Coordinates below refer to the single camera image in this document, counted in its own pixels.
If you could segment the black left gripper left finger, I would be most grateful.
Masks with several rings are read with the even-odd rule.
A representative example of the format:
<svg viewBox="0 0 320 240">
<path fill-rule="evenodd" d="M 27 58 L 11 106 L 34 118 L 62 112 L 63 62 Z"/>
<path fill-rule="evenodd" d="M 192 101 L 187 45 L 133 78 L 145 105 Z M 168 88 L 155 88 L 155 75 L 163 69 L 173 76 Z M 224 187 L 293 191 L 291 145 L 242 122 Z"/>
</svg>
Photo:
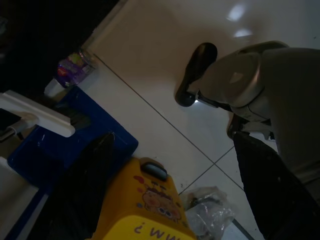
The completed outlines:
<svg viewBox="0 0 320 240">
<path fill-rule="evenodd" d="M 86 240 L 97 229 L 112 163 L 115 136 L 93 140 L 48 199 L 48 240 Z"/>
</svg>

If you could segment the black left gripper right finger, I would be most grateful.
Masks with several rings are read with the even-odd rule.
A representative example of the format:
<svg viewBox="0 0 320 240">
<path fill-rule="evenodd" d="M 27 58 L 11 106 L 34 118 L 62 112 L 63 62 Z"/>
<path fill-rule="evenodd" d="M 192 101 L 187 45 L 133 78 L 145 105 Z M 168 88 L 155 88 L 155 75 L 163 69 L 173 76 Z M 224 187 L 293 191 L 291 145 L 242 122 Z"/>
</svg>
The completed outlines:
<svg viewBox="0 0 320 240">
<path fill-rule="evenodd" d="M 243 132 L 233 134 L 243 189 L 266 240 L 318 240 L 320 207 L 278 153 Z"/>
</svg>

